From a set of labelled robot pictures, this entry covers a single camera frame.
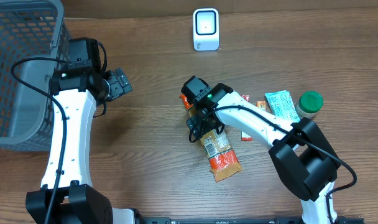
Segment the red orange snack bag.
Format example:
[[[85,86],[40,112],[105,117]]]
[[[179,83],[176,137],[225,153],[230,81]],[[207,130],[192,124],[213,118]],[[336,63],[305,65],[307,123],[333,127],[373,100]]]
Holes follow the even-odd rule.
[[[218,134],[216,129],[204,126],[203,136],[199,138],[201,145],[210,163],[210,171],[214,175],[215,182],[222,181],[228,177],[241,172],[240,164],[225,130]]]

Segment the small red white item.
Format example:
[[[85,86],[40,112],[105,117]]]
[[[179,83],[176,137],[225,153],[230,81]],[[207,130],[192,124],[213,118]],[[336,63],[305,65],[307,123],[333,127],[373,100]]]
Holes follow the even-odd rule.
[[[250,100],[250,96],[249,95],[242,95],[242,98],[245,99],[247,102],[249,102]],[[241,141],[252,141],[253,138],[248,135],[247,133],[245,132],[241,132]]]

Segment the teal wet wipes pack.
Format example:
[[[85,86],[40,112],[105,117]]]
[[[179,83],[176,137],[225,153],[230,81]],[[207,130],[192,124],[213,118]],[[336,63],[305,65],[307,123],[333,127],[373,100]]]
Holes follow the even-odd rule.
[[[300,118],[295,110],[290,92],[282,90],[278,92],[265,93],[272,114],[276,117],[299,122]]]

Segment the green lid jar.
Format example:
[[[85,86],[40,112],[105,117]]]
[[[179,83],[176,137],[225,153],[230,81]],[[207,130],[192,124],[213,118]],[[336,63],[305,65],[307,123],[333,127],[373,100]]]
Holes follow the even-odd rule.
[[[311,119],[319,112],[324,103],[323,97],[317,91],[306,91],[299,98],[295,109],[300,119]]]

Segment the orange tissue pack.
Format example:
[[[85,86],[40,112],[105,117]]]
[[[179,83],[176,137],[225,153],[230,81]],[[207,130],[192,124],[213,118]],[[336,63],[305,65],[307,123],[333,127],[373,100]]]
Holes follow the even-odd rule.
[[[262,109],[263,111],[265,111],[267,109],[267,107],[266,107],[266,101],[264,101],[264,100],[257,101],[256,106],[258,108]]]

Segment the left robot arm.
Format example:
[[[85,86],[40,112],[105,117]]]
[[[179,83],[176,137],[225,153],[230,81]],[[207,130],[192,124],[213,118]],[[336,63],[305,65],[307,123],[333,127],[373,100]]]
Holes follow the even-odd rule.
[[[69,41],[69,56],[49,81],[53,133],[47,168],[25,206],[36,223],[139,223],[133,208],[114,208],[92,186],[90,133],[97,106],[132,91],[124,72],[108,70],[101,42]]]

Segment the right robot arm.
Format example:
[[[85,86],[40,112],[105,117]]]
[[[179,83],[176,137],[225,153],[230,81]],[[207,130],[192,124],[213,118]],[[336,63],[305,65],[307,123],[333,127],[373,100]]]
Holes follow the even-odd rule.
[[[222,131],[225,125],[244,131],[269,151],[284,186],[301,200],[303,223],[334,223],[332,189],[340,163],[317,124],[278,118],[246,101],[231,87],[210,87],[191,77],[181,89],[197,117],[190,140],[197,141],[207,130]]]

